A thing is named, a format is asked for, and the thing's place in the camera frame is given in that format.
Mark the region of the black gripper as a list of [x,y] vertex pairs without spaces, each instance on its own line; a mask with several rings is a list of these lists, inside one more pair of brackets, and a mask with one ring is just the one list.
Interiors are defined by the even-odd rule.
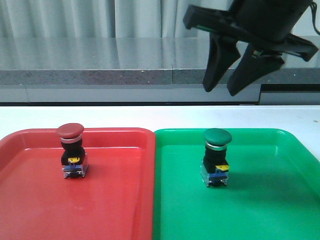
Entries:
[[308,62],[318,48],[291,31],[311,4],[311,0],[234,0],[229,10],[189,5],[184,26],[210,33],[205,91],[211,92],[240,58],[238,41],[249,44],[227,82],[231,96],[279,70],[285,63],[282,53]]

